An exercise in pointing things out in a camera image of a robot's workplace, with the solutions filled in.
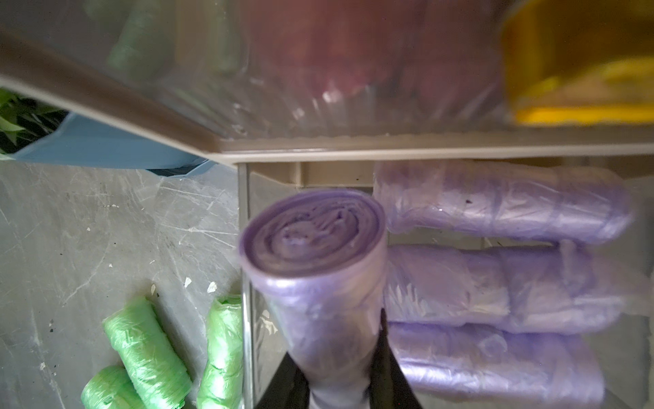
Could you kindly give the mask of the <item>purple roll bottom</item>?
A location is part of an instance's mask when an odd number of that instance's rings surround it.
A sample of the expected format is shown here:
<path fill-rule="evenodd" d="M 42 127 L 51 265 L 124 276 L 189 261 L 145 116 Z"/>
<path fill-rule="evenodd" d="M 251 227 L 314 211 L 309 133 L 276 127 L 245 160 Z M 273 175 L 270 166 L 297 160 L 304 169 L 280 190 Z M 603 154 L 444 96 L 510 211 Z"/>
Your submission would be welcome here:
<path fill-rule="evenodd" d="M 573 335 L 648 310 L 645 274 L 572 244 L 477 251 L 394 245 L 387 267 L 392 322 Z"/>

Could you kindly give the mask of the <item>transparent drawer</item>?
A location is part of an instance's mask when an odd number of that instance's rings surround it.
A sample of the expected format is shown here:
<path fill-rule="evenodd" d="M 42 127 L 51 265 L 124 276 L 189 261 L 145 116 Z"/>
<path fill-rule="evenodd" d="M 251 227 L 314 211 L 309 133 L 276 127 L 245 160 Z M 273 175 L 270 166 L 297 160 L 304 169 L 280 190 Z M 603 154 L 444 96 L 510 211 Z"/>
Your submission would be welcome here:
<path fill-rule="evenodd" d="M 4 1 L 1 84 L 221 162 L 653 152 L 650 1 Z"/>
<path fill-rule="evenodd" d="M 463 160 L 272 204 L 238 243 L 288 348 L 259 407 L 601 407 L 584 336 L 650 313 L 649 279 L 597 251 L 633 219 L 610 170 Z"/>

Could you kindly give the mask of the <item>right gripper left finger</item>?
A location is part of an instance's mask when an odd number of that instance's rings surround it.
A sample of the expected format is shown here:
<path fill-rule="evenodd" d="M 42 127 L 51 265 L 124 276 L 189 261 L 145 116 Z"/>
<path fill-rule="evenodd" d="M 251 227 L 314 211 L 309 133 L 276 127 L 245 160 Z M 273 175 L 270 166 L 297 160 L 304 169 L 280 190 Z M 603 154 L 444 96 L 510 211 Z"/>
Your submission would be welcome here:
<path fill-rule="evenodd" d="M 255 409 L 308 409 L 310 395 L 308 380 L 286 353 Z"/>

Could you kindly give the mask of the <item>transparent top drawer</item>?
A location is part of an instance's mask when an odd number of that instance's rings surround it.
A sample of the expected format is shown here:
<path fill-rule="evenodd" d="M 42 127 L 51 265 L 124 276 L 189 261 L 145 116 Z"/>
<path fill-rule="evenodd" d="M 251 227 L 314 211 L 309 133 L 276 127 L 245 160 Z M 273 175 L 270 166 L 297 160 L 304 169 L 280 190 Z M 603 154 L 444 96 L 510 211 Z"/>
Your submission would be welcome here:
<path fill-rule="evenodd" d="M 653 152 L 650 1 L 4 1 L 1 84 L 221 162 Z"/>

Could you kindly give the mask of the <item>purple roll top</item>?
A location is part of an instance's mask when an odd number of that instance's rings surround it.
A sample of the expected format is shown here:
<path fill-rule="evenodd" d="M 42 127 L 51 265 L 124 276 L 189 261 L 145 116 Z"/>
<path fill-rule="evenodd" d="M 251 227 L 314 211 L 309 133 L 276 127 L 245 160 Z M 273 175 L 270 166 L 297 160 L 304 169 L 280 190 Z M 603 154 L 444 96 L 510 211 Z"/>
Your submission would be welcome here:
<path fill-rule="evenodd" d="M 410 386 L 446 400 L 598 408 L 605 397 L 600 365 L 579 336 L 392 323 L 388 340 Z"/>

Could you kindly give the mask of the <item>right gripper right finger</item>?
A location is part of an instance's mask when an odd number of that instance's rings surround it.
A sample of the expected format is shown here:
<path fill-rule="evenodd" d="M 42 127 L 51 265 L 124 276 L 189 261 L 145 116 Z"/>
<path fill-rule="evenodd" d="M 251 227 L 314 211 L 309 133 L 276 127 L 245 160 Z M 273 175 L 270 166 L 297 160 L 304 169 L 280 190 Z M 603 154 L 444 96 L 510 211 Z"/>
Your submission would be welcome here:
<path fill-rule="evenodd" d="M 371 363 L 371 409 L 422 409 L 388 341 L 388 319 L 381 310 L 380 332 Z"/>

